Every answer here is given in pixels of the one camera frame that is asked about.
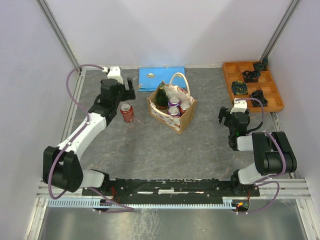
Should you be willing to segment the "patterned canvas tote bag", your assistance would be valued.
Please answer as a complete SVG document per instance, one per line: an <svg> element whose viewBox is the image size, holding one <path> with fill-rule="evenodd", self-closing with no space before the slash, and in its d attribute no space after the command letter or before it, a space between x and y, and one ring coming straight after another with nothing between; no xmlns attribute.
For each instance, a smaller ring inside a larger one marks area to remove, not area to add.
<svg viewBox="0 0 320 240"><path fill-rule="evenodd" d="M176 76L180 76L184 80L186 84L186 90L178 85L173 84ZM164 90L168 97L177 96L182 102L187 101L188 103L190 103L190 107L188 108L188 110L183 113L182 116L171 116L168 114L167 110L158 109L158 107L156 106L156 94L158 93L159 89L157 88L146 99L148 113L159 122L171 128L178 134L181 134L192 121L195 115L197 100L191 96L188 80L186 76L181 72L176 72L172 75L169 84L164 84Z"/></svg>

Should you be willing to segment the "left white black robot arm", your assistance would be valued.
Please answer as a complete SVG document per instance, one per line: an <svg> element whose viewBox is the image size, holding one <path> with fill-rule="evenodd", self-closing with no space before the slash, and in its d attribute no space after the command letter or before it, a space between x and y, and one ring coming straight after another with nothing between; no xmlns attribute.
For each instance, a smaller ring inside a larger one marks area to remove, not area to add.
<svg viewBox="0 0 320 240"><path fill-rule="evenodd" d="M49 188L57 187L74 193L80 188L93 189L106 195L111 189L109 175L98 170L82 169L80 160L91 142L117 115L121 102L136 98L133 80L128 87L116 79L101 80L100 94L95 98L84 121L58 146L48 146L43 152L42 179Z"/></svg>

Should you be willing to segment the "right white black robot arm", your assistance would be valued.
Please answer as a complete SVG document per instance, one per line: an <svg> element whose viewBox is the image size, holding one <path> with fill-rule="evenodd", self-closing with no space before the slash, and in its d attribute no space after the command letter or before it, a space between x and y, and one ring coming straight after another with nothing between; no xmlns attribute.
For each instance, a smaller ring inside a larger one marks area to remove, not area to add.
<svg viewBox="0 0 320 240"><path fill-rule="evenodd" d="M236 110L222 106L218 123L228 128L228 144L233 151L252 152L253 163L234 171L230 180L217 181L215 190L223 196L258 197L259 187L268 178L293 173L297 169L297 159L283 131L255 132L262 127L248 129L250 123L248 109Z"/></svg>

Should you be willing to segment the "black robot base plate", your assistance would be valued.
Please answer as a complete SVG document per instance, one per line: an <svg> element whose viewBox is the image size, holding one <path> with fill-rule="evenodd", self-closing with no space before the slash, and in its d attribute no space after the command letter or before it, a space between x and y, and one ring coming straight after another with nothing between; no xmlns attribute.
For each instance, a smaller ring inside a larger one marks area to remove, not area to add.
<svg viewBox="0 0 320 240"><path fill-rule="evenodd" d="M235 180L209 179L124 179L109 180L97 189L105 196L115 197L120 204L179 205L221 204L223 197L259 197L253 184Z"/></svg>

